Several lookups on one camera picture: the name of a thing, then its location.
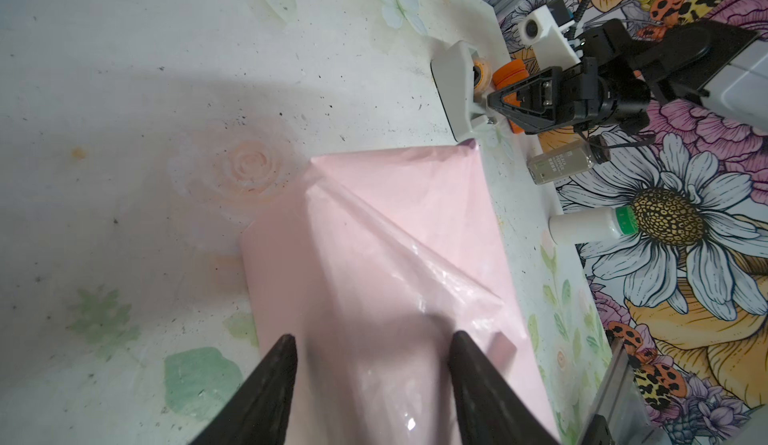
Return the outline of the purple wrapping paper sheet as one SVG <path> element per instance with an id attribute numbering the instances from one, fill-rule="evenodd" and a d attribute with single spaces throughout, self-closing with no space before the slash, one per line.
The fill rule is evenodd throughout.
<path id="1" fill-rule="evenodd" d="M 260 343 L 296 340 L 289 443 L 458 443 L 458 330 L 556 432 L 476 143 L 313 158 L 240 249 Z"/>

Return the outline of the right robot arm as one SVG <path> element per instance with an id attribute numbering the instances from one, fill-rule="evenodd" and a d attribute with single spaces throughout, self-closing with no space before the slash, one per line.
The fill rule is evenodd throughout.
<path id="1" fill-rule="evenodd" d="M 756 31 L 700 20 L 653 42 L 632 38 L 612 19 L 580 41 L 578 63 L 550 66 L 491 93 L 489 108 L 529 135 L 605 125 L 636 135 L 649 124 L 651 101 L 675 100 L 767 127 L 767 44 Z"/>

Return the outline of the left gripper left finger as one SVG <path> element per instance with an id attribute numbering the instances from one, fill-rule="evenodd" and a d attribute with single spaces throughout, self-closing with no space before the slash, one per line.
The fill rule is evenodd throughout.
<path id="1" fill-rule="evenodd" d="M 279 337 L 192 445 L 283 445 L 296 383 L 295 337 Z"/>

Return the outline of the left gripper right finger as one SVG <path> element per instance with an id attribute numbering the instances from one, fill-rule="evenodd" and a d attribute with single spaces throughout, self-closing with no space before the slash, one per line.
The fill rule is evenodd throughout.
<path id="1" fill-rule="evenodd" d="M 448 369 L 462 444 L 558 443 L 465 331 L 452 336 Z"/>

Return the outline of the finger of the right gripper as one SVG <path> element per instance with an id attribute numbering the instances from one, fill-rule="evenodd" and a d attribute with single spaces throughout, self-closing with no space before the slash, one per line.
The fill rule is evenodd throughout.
<path id="1" fill-rule="evenodd" d="M 489 107 L 510 119 L 527 134 L 544 133 L 570 123 L 570 113 L 559 107 L 556 102 L 513 101 L 508 103 L 503 100 L 490 100 Z"/>
<path id="2" fill-rule="evenodd" d="M 563 71 L 564 69 L 560 66 L 547 67 L 537 74 L 531 75 L 529 73 L 528 78 L 501 90 L 494 88 L 491 79 L 493 90 L 487 95 L 487 98 L 489 100 L 503 100 L 508 94 L 516 92 L 518 100 L 555 100 Z"/>

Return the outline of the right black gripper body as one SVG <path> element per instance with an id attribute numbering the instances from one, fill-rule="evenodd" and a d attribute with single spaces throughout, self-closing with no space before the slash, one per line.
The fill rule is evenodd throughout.
<path id="1" fill-rule="evenodd" d="M 618 19 L 582 32 L 580 63 L 562 73 L 560 124 L 575 131 L 617 125 L 636 135 L 649 125 L 648 85 L 630 67 L 634 41 Z"/>

